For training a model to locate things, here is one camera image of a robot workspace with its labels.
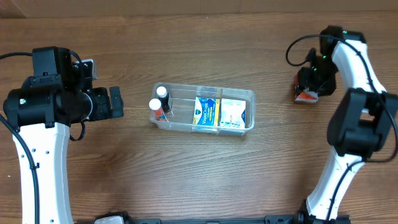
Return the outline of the red medicine box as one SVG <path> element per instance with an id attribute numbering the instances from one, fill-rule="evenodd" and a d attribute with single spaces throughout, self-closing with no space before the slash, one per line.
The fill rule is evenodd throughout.
<path id="1" fill-rule="evenodd" d="M 300 89 L 298 75 L 294 76 L 294 100 L 304 103 L 316 103 L 318 101 L 318 93 L 310 91 L 308 88 Z"/>

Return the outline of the orange bottle white cap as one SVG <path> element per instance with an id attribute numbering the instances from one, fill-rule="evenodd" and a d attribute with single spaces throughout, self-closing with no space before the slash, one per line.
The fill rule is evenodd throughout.
<path id="1" fill-rule="evenodd" d="M 168 122 L 165 112 L 162 109 L 162 103 L 159 99 L 157 99 L 157 98 L 151 99 L 149 102 L 149 108 L 154 112 L 155 118 L 158 121 Z"/>

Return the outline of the dark bottle white cap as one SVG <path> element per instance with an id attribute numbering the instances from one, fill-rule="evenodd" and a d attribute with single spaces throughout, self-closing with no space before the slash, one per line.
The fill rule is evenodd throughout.
<path id="1" fill-rule="evenodd" d="M 170 94 L 167 91 L 166 87 L 159 86 L 156 89 L 157 98 L 160 100 L 162 109 L 165 113 L 168 113 L 172 108 L 172 100 L 170 98 Z"/>

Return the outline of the clear plastic container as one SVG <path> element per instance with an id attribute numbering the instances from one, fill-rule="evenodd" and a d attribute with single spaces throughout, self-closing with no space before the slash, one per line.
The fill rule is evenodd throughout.
<path id="1" fill-rule="evenodd" d="M 155 114 L 150 110 L 149 119 L 160 129 L 173 131 L 186 131 L 196 133 L 228 134 L 240 136 L 252 130 L 255 124 L 256 114 L 256 95 L 252 90 L 243 90 L 235 88 L 186 85 L 179 83 L 156 83 L 152 90 L 151 98 L 157 98 L 156 89 L 159 86 L 166 87 L 172 100 L 172 108 L 165 113 L 168 122 L 158 121 Z M 193 112 L 195 107 L 195 98 L 227 98 L 232 100 L 243 100 L 246 102 L 246 121 L 244 129 L 223 128 L 220 126 L 219 117 L 218 126 L 202 126 L 193 124 Z"/>

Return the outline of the blue yellow VapoDrops box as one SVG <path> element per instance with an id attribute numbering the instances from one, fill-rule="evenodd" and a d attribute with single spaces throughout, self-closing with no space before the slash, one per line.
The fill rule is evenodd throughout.
<path id="1" fill-rule="evenodd" d="M 218 98 L 195 98 L 193 124 L 218 126 L 221 100 Z"/>

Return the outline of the white blue medicine box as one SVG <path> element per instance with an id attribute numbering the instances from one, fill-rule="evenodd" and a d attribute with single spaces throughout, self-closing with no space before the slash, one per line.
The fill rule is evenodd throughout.
<path id="1" fill-rule="evenodd" d="M 246 102 L 243 100 L 221 99 L 220 126 L 223 128 L 244 129 L 246 121 Z"/>

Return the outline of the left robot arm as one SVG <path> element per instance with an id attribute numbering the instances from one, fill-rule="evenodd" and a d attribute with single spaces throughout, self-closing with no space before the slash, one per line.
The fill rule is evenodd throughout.
<path id="1" fill-rule="evenodd" d="M 23 223 L 73 223 L 67 176 L 73 124 L 120 118 L 118 86 L 93 87 L 92 59 L 62 47 L 28 54 L 34 74 L 9 92 L 1 122 L 12 133 L 19 156 Z"/>

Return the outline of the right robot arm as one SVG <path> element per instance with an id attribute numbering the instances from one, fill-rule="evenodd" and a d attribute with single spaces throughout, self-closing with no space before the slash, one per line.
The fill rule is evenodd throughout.
<path id="1" fill-rule="evenodd" d="M 336 90 L 340 74 L 346 93 L 328 124 L 326 138 L 330 154 L 312 193 L 288 223 L 350 223 L 338 216 L 340 203 L 359 170 L 372 163 L 389 131 L 397 130 L 397 95 L 380 84 L 368 57 L 368 46 L 360 32 L 328 26 L 317 38 L 320 53 L 310 49 L 298 64 L 294 80 L 295 100 L 316 102 Z"/>

